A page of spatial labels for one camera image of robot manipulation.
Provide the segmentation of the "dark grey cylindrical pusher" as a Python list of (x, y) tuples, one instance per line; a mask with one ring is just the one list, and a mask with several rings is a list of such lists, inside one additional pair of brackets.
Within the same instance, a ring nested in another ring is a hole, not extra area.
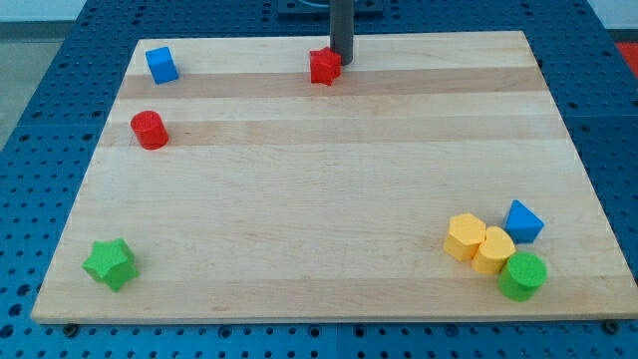
[(330, 49), (341, 57), (341, 65), (347, 66), (354, 55), (354, 1), (330, 0)]

